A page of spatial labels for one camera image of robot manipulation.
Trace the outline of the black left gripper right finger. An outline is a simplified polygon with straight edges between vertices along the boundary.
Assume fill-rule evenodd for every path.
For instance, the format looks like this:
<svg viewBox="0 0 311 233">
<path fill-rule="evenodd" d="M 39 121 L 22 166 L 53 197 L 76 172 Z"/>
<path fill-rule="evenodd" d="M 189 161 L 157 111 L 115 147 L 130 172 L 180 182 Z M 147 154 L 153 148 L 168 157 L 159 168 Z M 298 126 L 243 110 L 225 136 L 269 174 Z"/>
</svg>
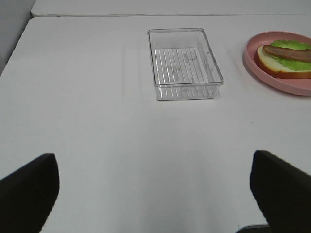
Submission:
<svg viewBox="0 0 311 233">
<path fill-rule="evenodd" d="M 274 154 L 254 153 L 250 189 L 274 233 L 311 231 L 311 177 Z"/>
</svg>

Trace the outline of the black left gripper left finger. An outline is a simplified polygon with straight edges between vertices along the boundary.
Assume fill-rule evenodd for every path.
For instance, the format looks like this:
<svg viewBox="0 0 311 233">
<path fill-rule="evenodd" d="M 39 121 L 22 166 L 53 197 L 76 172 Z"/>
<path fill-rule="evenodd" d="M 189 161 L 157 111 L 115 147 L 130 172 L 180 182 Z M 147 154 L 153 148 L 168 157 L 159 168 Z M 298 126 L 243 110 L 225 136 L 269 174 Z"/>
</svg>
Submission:
<svg viewBox="0 0 311 233">
<path fill-rule="evenodd" d="M 38 156 L 0 181 L 0 231 L 39 233 L 56 202 L 60 177 L 54 154 Z"/>
</svg>

